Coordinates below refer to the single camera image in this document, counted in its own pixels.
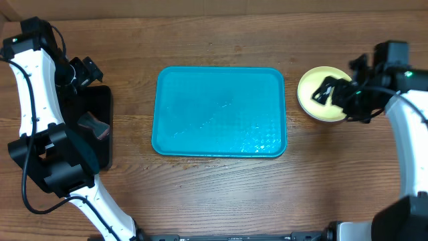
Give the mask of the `yellow plate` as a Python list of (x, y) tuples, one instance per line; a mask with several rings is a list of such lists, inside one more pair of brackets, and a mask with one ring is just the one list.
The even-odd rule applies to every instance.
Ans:
[(320, 87), (325, 77), (329, 76), (351, 81), (351, 77), (342, 70), (320, 66), (312, 68), (301, 77), (297, 94), (300, 106), (308, 115), (319, 121), (333, 123), (345, 119), (346, 115), (342, 112), (342, 108), (332, 105), (331, 97), (328, 97), (325, 105), (312, 99), (313, 93)]

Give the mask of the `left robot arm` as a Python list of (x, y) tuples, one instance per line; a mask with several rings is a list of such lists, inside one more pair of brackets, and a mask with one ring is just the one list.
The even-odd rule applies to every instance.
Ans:
[(21, 126), (8, 152), (60, 205), (75, 205), (101, 240), (146, 240), (146, 234), (114, 201), (100, 172), (112, 164), (113, 97), (91, 58), (68, 58), (60, 31), (38, 17), (20, 23), (21, 33), (3, 41), (1, 60), (17, 83)]

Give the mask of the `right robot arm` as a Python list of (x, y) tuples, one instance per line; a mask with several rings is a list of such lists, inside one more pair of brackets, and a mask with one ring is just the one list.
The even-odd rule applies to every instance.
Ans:
[(427, 71), (409, 65), (407, 42), (374, 47), (372, 66), (366, 55), (349, 63), (351, 81), (326, 77), (312, 100), (330, 101), (346, 119), (369, 123), (385, 113), (395, 138), (401, 175), (399, 201), (367, 222), (334, 222), (323, 240), (427, 239)]

